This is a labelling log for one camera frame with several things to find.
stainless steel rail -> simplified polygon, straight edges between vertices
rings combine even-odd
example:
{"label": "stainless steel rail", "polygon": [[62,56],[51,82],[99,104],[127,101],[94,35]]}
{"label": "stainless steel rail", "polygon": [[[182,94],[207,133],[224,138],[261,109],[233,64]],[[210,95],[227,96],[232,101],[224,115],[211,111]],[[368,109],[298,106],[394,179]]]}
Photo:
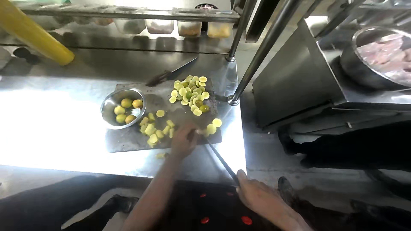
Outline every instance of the stainless steel rail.
{"label": "stainless steel rail", "polygon": [[83,16],[99,18],[167,19],[203,22],[236,23],[240,16],[233,10],[185,9],[151,10],[144,7],[118,7],[106,5],[41,4],[16,2],[28,15]]}
{"label": "stainless steel rail", "polygon": [[233,43],[231,44],[231,48],[229,54],[226,57],[226,60],[229,62],[234,62],[236,58],[234,57],[236,54],[236,50],[238,47],[238,43],[240,42],[242,33],[244,32],[245,28],[247,27],[248,21],[250,21],[251,14],[253,9],[257,3],[257,0],[247,0],[244,5],[244,10],[242,12],[240,22],[238,23],[237,32],[234,36]]}
{"label": "stainless steel rail", "polygon": [[272,23],[270,29],[268,30],[266,37],[262,41],[256,54],[254,55],[250,66],[248,66],[247,71],[245,71],[245,74],[242,77],[241,82],[238,84],[236,91],[233,95],[230,95],[228,97],[229,105],[236,106],[240,103],[241,93],[244,91],[245,87],[248,85],[251,78],[256,73],[258,67],[261,65],[268,52],[277,41],[278,37],[281,35],[288,21],[290,21],[291,17],[293,16],[294,12],[301,2],[302,0],[287,0],[285,2],[276,19]]}

metal pole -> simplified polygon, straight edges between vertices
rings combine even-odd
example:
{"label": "metal pole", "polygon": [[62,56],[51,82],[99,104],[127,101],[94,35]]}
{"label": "metal pole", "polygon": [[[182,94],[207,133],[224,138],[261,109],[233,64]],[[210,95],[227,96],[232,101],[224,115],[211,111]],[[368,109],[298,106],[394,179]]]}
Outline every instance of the metal pole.
{"label": "metal pole", "polygon": [[242,77],[241,82],[238,84],[236,91],[233,95],[230,95],[228,97],[229,105],[236,106],[240,103],[241,93],[244,91],[245,87],[250,82],[253,75],[256,73],[258,67],[261,65],[268,52],[271,50],[278,37],[281,35],[282,31],[288,24],[288,21],[290,21],[291,17],[293,16],[294,12],[301,2],[302,0],[287,0],[284,3],[284,6],[272,23],[266,37],[262,41],[256,54],[254,55],[250,66],[248,66],[247,71],[245,71],[245,74]]}
{"label": "metal pole", "polygon": [[251,18],[251,13],[253,12],[256,3],[257,0],[247,0],[244,4],[244,10],[240,17],[240,22],[238,23],[237,32],[234,36],[233,43],[231,44],[229,54],[226,56],[226,60],[229,62],[234,62],[236,60],[234,55],[236,53],[238,43],[240,42],[242,33],[247,27],[248,21]]}

knife handle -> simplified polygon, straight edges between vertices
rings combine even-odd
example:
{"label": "knife handle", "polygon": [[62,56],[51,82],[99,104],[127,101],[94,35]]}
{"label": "knife handle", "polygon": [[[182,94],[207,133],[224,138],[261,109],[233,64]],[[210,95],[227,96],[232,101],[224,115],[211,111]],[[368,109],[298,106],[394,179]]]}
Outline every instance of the knife handle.
{"label": "knife handle", "polygon": [[145,85],[147,87],[154,87],[156,86],[161,80],[167,78],[168,76],[170,76],[172,74],[171,71],[164,71],[163,73],[152,77]]}

raw meat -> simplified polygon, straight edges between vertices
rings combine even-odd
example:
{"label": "raw meat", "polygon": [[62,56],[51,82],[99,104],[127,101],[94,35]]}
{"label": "raw meat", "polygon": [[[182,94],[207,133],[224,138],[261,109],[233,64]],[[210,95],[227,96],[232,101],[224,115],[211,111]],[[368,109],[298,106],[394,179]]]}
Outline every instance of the raw meat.
{"label": "raw meat", "polygon": [[392,34],[358,47],[360,56],[394,82],[411,86],[411,49],[401,50],[403,35]]}

metal pot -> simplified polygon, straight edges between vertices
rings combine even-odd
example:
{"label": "metal pot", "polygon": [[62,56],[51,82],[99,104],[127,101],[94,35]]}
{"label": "metal pot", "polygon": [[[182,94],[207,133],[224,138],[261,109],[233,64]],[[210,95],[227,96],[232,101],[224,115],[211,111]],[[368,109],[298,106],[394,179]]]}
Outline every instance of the metal pot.
{"label": "metal pot", "polygon": [[357,31],[350,45],[347,46],[341,55],[340,63],[343,70],[357,83],[379,90],[402,90],[411,88],[411,85],[396,83],[384,74],[375,70],[359,54],[358,47],[377,41],[381,37],[391,34],[403,34],[411,37],[410,34],[392,28],[380,26],[366,27]]}

